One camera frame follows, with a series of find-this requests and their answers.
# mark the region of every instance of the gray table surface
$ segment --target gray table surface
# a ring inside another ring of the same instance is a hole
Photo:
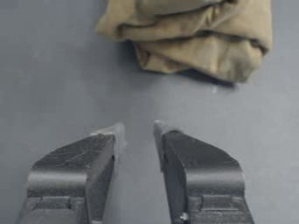
[[[299,2],[272,6],[274,51],[248,84],[226,87],[143,72],[131,45],[94,33],[103,0],[0,1],[1,223],[16,221],[34,161],[118,122],[128,146],[107,223],[170,223],[155,119],[239,160],[256,223],[299,222]]]

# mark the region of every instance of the khaki towel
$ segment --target khaki towel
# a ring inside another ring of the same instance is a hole
[[[134,41],[146,70],[244,82],[272,45],[271,0],[108,0],[96,32]]]

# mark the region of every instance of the beige fabric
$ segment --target beige fabric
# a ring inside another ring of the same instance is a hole
[[[146,70],[244,82],[272,45],[271,0],[108,0],[96,32],[135,42]]]

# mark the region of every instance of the gray background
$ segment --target gray background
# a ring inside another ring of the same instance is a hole
[[[1,0],[1,223],[15,223],[34,161],[116,122],[128,146],[107,223],[170,223],[158,118],[239,160],[256,223],[298,223],[298,7],[274,1],[274,51],[248,84],[226,87],[192,72],[143,72],[131,45],[94,33],[102,0]]]

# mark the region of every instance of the cloth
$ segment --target cloth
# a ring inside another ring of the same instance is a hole
[[[272,45],[271,0],[108,0],[96,32],[131,40],[143,69],[244,82]]]

